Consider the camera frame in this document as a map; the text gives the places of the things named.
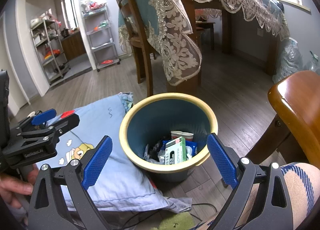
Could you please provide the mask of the person's left hand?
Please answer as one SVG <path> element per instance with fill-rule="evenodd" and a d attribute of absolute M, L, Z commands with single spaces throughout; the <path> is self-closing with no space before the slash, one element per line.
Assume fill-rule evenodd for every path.
<path fill-rule="evenodd" d="M 35 164 L 33 164 L 33 169 L 27 176 L 27 182 L 1 173 L 0 189 L 3 201 L 13 208 L 20 209 L 22 205 L 18 201 L 16 194 L 31 195 L 38 173 L 39 169 Z"/>

